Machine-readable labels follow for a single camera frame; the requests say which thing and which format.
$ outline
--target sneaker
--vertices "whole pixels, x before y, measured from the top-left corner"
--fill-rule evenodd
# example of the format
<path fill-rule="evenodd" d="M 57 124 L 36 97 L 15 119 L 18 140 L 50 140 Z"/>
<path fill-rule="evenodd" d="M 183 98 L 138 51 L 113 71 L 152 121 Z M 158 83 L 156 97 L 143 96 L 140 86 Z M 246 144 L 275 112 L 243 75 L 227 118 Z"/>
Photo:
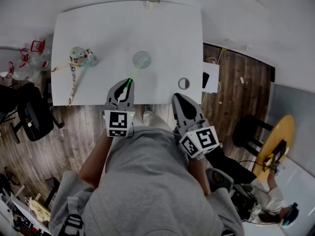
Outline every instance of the sneaker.
<path fill-rule="evenodd" d="M 144 105 L 144 112 L 147 112 L 147 111 L 153 112 L 154 111 L 154 105 L 153 104 L 145 104 Z"/>

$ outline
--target black pants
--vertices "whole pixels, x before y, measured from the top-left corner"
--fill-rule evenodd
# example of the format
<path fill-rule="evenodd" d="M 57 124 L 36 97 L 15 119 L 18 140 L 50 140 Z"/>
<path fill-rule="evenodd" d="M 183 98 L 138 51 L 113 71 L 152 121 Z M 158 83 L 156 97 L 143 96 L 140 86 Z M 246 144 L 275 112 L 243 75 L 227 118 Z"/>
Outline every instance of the black pants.
<path fill-rule="evenodd" d="M 224 155 L 224 151 L 218 146 L 206 158 L 213 168 L 219 169 L 233 178 L 234 183 L 251 183 L 256 175 L 244 168 L 237 161 Z"/>

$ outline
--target yellow round table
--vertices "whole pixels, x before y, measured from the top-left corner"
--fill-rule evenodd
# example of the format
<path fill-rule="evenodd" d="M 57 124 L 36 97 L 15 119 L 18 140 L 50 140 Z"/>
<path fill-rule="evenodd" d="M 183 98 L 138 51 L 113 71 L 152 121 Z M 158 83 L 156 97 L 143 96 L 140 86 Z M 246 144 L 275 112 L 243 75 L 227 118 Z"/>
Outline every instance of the yellow round table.
<path fill-rule="evenodd" d="M 294 119 L 291 115 L 284 116 L 271 130 L 269 137 L 260 149 L 257 155 L 256 163 L 263 164 L 263 162 L 270 158 L 272 159 L 274 154 L 272 151 L 277 147 L 277 145 L 282 141 L 286 141 L 285 154 L 280 158 L 280 162 L 284 160 L 287 152 L 292 146 L 294 137 Z M 269 175 L 269 168 L 254 164 L 252 172 L 257 176 L 257 178 L 264 182 L 267 180 Z"/>

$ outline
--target floor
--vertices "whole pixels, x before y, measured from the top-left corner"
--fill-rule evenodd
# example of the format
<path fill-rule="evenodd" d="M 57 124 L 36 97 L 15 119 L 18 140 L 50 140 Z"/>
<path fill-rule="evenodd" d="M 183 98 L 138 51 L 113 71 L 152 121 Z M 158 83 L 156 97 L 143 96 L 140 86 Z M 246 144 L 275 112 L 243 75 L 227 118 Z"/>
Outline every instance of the floor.
<path fill-rule="evenodd" d="M 221 49 L 204 45 L 204 60 L 218 59 Z M 264 120 L 269 99 L 271 67 L 249 57 L 224 51 L 220 58 L 220 91 L 203 94 L 202 110 L 211 125 L 214 125 L 225 153 L 240 161 L 251 159 L 242 148 L 236 148 L 231 140 L 233 128 L 240 117 L 253 114 Z M 41 90 L 50 72 L 44 72 L 35 83 Z M 25 184 L 24 194 L 35 197 L 41 193 L 40 201 L 48 197 L 50 189 L 45 179 L 61 180 L 65 170 L 79 171 L 81 165 L 95 146 L 105 122 L 101 106 L 53 107 L 52 112 L 63 129 L 53 131 L 37 142 L 30 142 L 23 129 L 18 131 L 21 143 L 16 144 L 9 132 L 9 123 L 2 124 L 0 140 L 0 169 L 4 167 L 14 173 L 15 179 Z M 172 108 L 156 106 L 156 114 L 171 127 L 175 126 Z"/>

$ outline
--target gray wall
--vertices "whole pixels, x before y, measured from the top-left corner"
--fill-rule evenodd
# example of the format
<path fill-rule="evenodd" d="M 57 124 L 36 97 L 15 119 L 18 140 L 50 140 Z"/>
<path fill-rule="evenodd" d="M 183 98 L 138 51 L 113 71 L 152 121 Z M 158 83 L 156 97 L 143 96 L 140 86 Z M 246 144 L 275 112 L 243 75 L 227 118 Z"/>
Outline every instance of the gray wall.
<path fill-rule="evenodd" d="M 315 93 L 274 85 L 267 122 L 293 115 L 295 136 L 288 157 L 315 177 Z"/>

